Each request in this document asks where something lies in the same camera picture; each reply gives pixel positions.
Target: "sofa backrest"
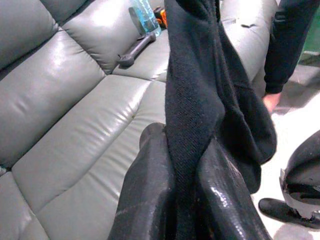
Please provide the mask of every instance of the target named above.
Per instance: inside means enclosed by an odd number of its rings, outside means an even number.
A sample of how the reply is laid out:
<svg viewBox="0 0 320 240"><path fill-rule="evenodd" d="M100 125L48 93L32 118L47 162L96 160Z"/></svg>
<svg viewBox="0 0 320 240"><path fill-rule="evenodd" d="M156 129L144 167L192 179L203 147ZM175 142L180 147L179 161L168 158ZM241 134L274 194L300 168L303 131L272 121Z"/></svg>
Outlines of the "sofa backrest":
<svg viewBox="0 0 320 240"><path fill-rule="evenodd" d="M221 21L250 81L263 66L268 51L275 0L223 0Z"/></svg>
<svg viewBox="0 0 320 240"><path fill-rule="evenodd" d="M0 165L12 167L112 73L118 54L139 37L130 6L130 0L0 1Z"/></svg>

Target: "person's hand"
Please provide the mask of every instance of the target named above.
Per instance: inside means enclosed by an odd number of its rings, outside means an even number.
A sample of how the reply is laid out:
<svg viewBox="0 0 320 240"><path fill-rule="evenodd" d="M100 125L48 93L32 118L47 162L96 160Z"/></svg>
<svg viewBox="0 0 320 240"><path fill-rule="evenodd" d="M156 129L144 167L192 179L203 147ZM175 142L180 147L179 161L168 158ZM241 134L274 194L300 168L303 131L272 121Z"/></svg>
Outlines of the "person's hand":
<svg viewBox="0 0 320 240"><path fill-rule="evenodd" d="M280 102L280 98L281 92L275 94L265 93L264 97L262 98L262 101L270 114L274 111L274 109Z"/></svg>

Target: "clear plastic bottle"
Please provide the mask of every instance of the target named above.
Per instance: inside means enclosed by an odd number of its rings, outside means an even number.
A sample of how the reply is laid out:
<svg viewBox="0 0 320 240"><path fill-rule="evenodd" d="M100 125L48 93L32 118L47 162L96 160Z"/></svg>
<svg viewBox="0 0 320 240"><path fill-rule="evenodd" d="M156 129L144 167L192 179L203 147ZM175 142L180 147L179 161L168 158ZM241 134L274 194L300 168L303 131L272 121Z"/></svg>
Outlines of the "clear plastic bottle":
<svg viewBox="0 0 320 240"><path fill-rule="evenodd" d="M147 33L154 32L156 36L159 36L161 27L148 0L131 0L131 2L144 30Z"/></svg>

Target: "white floor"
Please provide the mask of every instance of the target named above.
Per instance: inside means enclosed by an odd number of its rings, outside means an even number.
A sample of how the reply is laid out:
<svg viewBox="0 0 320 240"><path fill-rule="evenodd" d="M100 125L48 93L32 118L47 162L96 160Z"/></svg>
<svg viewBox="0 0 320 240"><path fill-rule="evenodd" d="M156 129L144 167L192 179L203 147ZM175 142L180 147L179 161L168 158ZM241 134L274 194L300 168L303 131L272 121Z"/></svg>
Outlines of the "white floor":
<svg viewBox="0 0 320 240"><path fill-rule="evenodd" d="M264 93L263 76L261 71L253 81L259 95ZM261 188L252 195L257 210L262 198L284 199L279 184L281 168L286 168L291 154L304 140L320 130L320 60L313 66L297 66L271 118L278 146L274 157L262 166ZM320 240L320 231L284 224L258 212L274 240Z"/></svg>

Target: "sofa cushion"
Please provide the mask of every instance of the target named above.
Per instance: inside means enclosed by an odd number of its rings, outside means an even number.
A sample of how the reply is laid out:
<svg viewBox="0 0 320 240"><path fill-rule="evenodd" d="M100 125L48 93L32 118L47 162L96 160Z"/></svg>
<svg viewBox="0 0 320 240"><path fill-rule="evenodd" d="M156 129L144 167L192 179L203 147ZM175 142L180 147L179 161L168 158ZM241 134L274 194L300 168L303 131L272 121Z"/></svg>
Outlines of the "sofa cushion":
<svg viewBox="0 0 320 240"><path fill-rule="evenodd" d="M58 25L39 0L1 0L0 70L57 30Z"/></svg>
<svg viewBox="0 0 320 240"><path fill-rule="evenodd" d="M19 239L34 217L11 172L0 177L0 239Z"/></svg>
<svg viewBox="0 0 320 240"><path fill-rule="evenodd" d="M21 233L19 240L50 240L46 231L34 216Z"/></svg>
<svg viewBox="0 0 320 240"><path fill-rule="evenodd" d="M15 195L21 191L27 203L17 210L32 212L19 234L28 223L37 225L34 215L53 240L107 239L140 134L151 123L165 122L164 99L162 82L109 75L63 116L12 173L0 177L0 185L7 185L4 177L12 174ZM0 216L11 214L7 188L1 192L6 202L0 202ZM13 231L8 224L1 227Z"/></svg>
<svg viewBox="0 0 320 240"><path fill-rule="evenodd" d="M62 29L0 72L0 164L12 167L104 76Z"/></svg>
<svg viewBox="0 0 320 240"><path fill-rule="evenodd" d="M74 14L87 0L40 0L53 18L63 23Z"/></svg>
<svg viewBox="0 0 320 240"><path fill-rule="evenodd" d="M221 21L250 81L264 65L275 0L223 0Z"/></svg>
<svg viewBox="0 0 320 240"><path fill-rule="evenodd" d="M110 74L118 55L140 36L130 14L130 0L88 1L62 27Z"/></svg>
<svg viewBox="0 0 320 240"><path fill-rule="evenodd" d="M156 41L151 43L134 61L134 64L128 68L117 66L113 74L131 76L135 78L165 81L160 75L167 77L167 68L169 60L169 39L168 31L162 31Z"/></svg>

